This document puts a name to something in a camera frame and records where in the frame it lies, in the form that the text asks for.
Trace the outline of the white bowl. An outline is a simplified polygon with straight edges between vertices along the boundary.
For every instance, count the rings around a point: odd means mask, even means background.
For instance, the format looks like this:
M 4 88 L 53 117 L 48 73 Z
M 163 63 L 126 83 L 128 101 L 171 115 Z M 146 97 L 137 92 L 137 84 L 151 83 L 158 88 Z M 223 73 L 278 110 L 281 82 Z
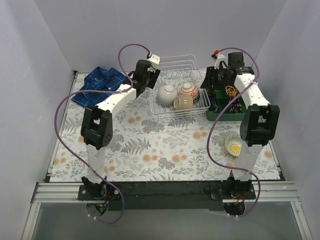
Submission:
M 163 85 L 157 92 L 157 100 L 163 103 L 173 103 L 177 96 L 177 89 L 171 85 Z

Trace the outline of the orange line pattern bowl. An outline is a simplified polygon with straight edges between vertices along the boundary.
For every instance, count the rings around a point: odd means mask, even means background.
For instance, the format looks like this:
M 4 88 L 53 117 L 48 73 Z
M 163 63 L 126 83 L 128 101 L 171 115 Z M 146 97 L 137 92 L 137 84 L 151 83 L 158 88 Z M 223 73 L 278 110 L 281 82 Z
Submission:
M 180 88 L 181 94 L 188 94 L 193 99 L 195 99 L 199 95 L 198 87 L 192 82 L 186 82 Z

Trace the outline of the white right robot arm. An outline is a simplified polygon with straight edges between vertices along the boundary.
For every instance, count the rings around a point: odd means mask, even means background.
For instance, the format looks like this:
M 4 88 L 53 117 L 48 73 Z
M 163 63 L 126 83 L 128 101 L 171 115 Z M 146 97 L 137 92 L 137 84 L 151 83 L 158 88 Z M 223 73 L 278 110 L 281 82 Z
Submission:
M 274 138 L 279 120 L 280 108 L 270 104 L 257 83 L 259 68 L 245 67 L 245 53 L 246 51 L 235 48 L 227 57 L 220 50 L 212 54 L 215 60 L 214 70 L 217 71 L 215 79 L 230 83 L 237 90 L 235 97 L 221 110 L 218 118 L 239 98 L 246 108 L 239 129 L 242 144 L 236 165 L 229 167 L 230 176 L 226 181 L 205 189 L 214 200 L 221 200 L 223 197 L 237 199 L 254 192 L 252 178 L 257 177 L 253 173 L 254 166 L 264 146 Z

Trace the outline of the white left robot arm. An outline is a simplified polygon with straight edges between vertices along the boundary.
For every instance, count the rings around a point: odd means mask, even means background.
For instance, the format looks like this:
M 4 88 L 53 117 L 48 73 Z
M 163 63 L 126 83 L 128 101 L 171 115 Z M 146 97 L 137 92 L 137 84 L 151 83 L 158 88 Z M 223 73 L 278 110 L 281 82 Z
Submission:
M 147 59 L 140 59 L 133 71 L 133 87 L 126 79 L 117 89 L 120 93 L 112 94 L 106 100 L 95 106 L 85 108 L 80 134 L 84 138 L 87 150 L 86 176 L 81 178 L 85 190 L 95 200 L 106 196 L 105 151 L 113 137 L 113 118 L 129 102 L 139 97 L 146 88 L 153 89 L 160 70 L 158 65 L 161 58 L 155 54 Z

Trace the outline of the yellow-rimmed bowl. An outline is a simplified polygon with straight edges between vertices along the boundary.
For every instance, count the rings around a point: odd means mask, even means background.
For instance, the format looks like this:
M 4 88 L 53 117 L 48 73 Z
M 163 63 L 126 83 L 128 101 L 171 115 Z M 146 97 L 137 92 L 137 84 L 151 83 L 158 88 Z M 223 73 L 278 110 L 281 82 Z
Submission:
M 224 142 L 226 150 L 234 157 L 239 157 L 242 149 L 242 143 L 243 140 L 237 133 L 230 134 Z

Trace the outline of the white wire dish rack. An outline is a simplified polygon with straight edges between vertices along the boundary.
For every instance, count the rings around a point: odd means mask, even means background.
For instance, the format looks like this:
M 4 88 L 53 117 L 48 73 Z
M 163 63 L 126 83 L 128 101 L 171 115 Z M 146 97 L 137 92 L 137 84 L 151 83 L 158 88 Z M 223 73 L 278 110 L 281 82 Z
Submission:
M 160 74 L 150 91 L 150 110 L 159 122 L 194 119 L 211 106 L 193 54 L 161 57 Z

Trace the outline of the cream bowl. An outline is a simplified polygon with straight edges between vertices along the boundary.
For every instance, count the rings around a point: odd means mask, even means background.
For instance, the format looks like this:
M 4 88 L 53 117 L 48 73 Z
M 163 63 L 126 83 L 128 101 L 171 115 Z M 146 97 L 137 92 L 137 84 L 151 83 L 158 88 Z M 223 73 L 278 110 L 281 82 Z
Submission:
M 173 101 L 176 111 L 189 110 L 193 108 L 193 98 L 189 94 L 180 94 Z

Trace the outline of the brown lattice pattern bowl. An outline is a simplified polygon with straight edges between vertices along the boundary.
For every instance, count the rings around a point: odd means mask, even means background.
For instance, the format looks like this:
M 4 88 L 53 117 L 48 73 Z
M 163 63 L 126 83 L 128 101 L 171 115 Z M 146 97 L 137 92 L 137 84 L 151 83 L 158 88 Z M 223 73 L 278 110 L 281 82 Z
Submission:
M 173 105 L 173 103 L 171 102 L 171 103 L 165 103 L 165 102 L 162 102 L 162 101 L 160 101 L 160 100 L 158 100 L 157 101 L 161 106 L 172 106 Z

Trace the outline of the blue diamond pattern bowl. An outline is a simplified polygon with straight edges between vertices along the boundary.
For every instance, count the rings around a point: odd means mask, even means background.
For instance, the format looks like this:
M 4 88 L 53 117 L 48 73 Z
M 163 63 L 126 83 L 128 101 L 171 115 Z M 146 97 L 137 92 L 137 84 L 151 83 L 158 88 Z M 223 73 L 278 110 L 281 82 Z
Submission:
M 200 99 L 200 93 L 192 98 L 193 103 L 195 104 Z

